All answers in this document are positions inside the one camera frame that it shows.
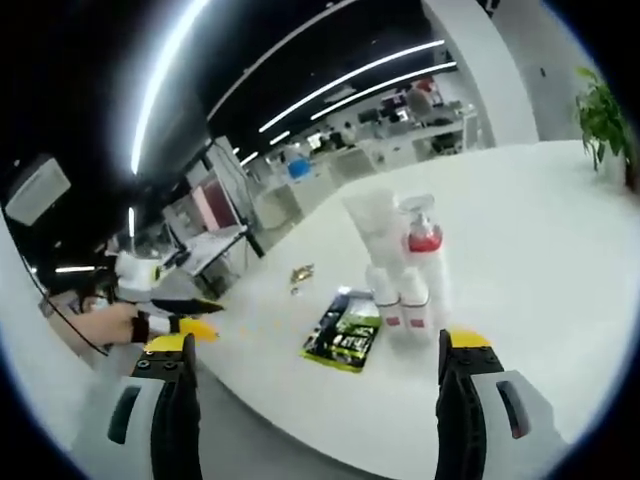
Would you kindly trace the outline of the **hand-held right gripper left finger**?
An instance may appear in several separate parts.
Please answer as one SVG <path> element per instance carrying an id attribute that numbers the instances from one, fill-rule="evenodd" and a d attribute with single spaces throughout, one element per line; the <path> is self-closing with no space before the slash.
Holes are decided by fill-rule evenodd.
<path id="1" fill-rule="evenodd" d="M 195 336 L 154 339 L 124 378 L 106 430 L 140 478 L 201 479 Z"/>

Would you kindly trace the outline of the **person's left hand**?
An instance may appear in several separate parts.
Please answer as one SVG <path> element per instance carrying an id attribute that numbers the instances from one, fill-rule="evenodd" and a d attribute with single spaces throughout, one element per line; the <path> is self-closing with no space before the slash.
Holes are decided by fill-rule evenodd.
<path id="1" fill-rule="evenodd" d="M 98 345 L 145 343 L 150 327 L 144 314 L 134 305 L 116 303 L 92 312 L 91 338 Z"/>

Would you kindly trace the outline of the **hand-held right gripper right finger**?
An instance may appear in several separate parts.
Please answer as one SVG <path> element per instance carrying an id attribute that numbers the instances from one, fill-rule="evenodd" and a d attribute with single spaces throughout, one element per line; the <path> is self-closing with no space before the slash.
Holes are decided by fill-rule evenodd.
<path id="1" fill-rule="evenodd" d="M 548 400 L 489 341 L 439 332 L 438 479 L 544 479 L 568 450 Z"/>

